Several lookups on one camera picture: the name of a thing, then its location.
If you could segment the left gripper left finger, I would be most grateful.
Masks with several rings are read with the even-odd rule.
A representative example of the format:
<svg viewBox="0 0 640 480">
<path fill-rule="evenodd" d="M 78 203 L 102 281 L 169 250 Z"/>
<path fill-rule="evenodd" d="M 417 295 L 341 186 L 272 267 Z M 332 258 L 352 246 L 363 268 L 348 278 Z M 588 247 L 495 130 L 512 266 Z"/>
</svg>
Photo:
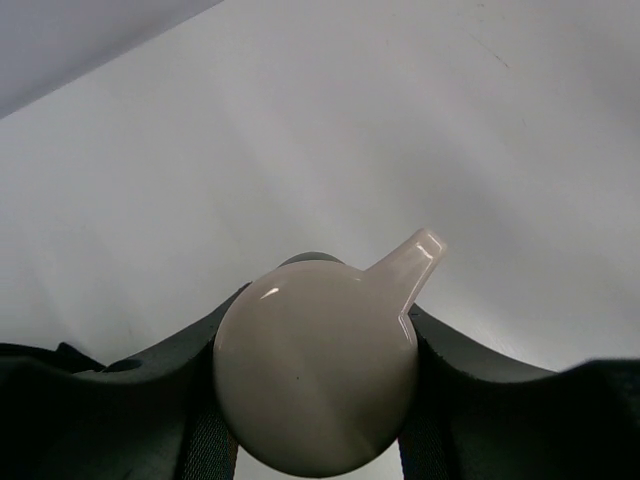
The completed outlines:
<svg viewBox="0 0 640 480">
<path fill-rule="evenodd" d="M 212 357 L 231 304 L 108 366 L 67 343 L 2 344 L 2 478 L 233 478 Z"/>
</svg>

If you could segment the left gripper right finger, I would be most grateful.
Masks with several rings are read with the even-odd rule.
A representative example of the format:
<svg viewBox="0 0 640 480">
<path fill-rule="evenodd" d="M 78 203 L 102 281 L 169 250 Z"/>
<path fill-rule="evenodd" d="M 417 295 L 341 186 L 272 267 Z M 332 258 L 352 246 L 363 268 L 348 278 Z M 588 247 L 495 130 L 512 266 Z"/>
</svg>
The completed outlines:
<svg viewBox="0 0 640 480">
<path fill-rule="evenodd" d="M 399 436 L 404 478 L 638 478 L 638 360 L 591 360 L 556 373 L 418 306 L 409 318 L 420 379 Z"/>
</svg>

